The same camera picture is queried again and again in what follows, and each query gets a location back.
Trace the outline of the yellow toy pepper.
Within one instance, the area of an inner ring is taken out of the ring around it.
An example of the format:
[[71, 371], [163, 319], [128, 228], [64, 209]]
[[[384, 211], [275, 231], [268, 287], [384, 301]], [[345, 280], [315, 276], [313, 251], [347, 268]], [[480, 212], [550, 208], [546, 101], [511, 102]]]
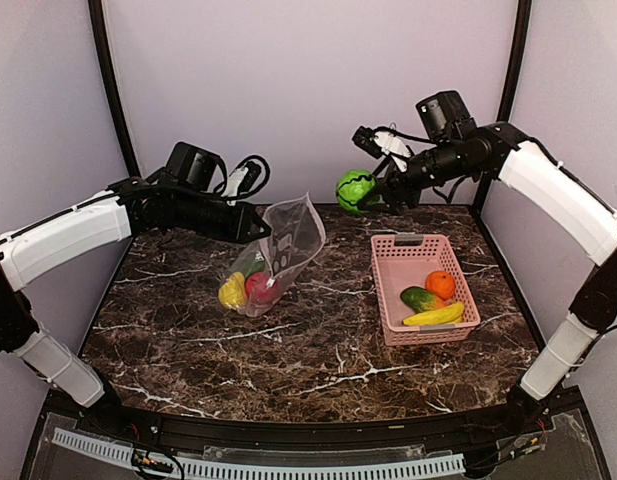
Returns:
[[221, 305], [230, 310], [243, 308], [248, 301], [245, 291], [245, 277], [241, 272], [235, 272], [222, 284], [218, 292]]

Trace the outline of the pink plastic basket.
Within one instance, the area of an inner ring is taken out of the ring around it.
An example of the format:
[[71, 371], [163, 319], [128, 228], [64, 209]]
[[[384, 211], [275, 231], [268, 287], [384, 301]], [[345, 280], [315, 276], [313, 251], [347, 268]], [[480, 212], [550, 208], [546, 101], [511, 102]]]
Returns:
[[379, 234], [371, 247], [386, 345], [461, 341], [479, 326], [480, 314], [447, 237]]

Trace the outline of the green toy pepper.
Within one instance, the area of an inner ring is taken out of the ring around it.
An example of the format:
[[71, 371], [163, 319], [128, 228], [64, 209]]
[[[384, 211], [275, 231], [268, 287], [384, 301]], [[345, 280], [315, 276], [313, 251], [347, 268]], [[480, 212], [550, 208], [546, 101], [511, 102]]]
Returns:
[[263, 272], [266, 269], [266, 266], [267, 263], [265, 258], [261, 254], [257, 253], [244, 270], [244, 276], [248, 278], [255, 273]]

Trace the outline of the red toy apple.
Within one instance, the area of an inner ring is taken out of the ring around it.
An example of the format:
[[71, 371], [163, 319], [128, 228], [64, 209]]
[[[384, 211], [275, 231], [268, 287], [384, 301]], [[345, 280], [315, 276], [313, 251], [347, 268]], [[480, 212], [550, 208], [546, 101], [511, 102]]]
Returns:
[[246, 279], [245, 292], [252, 303], [271, 304], [278, 297], [278, 283], [265, 272], [253, 273]]

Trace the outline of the green toy watermelon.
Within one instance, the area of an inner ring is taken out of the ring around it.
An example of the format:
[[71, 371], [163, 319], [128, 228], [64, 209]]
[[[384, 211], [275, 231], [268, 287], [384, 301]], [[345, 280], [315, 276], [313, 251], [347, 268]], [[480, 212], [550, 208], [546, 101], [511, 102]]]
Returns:
[[344, 210], [359, 214], [359, 202], [375, 185], [376, 178], [368, 170], [350, 170], [337, 182], [335, 196]]

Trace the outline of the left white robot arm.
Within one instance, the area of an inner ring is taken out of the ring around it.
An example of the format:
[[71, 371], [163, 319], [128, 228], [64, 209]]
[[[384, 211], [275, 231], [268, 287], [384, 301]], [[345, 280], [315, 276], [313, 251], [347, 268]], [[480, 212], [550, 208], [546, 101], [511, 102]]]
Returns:
[[108, 436], [128, 429], [128, 412], [107, 398], [99, 374], [34, 319], [23, 290], [91, 250], [151, 230], [176, 228], [233, 244], [271, 233], [244, 195], [223, 197], [131, 177], [80, 204], [0, 235], [0, 353], [16, 355], [75, 403], [90, 408], [91, 421]]

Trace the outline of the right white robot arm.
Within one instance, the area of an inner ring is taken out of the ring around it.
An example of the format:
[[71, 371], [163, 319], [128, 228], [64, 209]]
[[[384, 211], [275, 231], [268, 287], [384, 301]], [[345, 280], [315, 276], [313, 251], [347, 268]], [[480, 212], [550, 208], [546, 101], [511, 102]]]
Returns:
[[521, 377], [516, 396], [498, 413], [509, 434], [522, 432], [537, 405], [574, 368], [617, 318], [617, 210], [555, 160], [543, 144], [509, 123], [443, 128], [430, 149], [418, 154], [409, 137], [389, 127], [360, 127], [353, 143], [380, 160], [376, 185], [360, 210], [398, 214], [416, 205], [423, 189], [466, 176], [490, 177], [520, 193], [559, 224], [583, 249], [594, 268], [568, 308], [565, 320]]

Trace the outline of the clear zip top bag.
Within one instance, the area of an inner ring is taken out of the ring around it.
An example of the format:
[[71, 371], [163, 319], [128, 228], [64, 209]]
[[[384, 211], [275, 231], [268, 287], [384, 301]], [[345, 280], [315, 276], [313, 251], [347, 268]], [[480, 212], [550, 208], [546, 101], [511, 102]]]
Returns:
[[267, 207], [263, 213], [263, 220], [272, 228], [271, 235], [248, 244], [222, 279], [223, 284], [235, 272], [244, 275], [244, 270], [257, 253], [265, 258], [267, 266], [263, 272], [277, 281], [278, 297], [267, 305], [252, 303], [248, 298], [243, 308], [233, 310], [251, 318], [267, 313], [280, 301], [298, 275], [320, 253], [326, 242], [324, 224], [307, 194]]

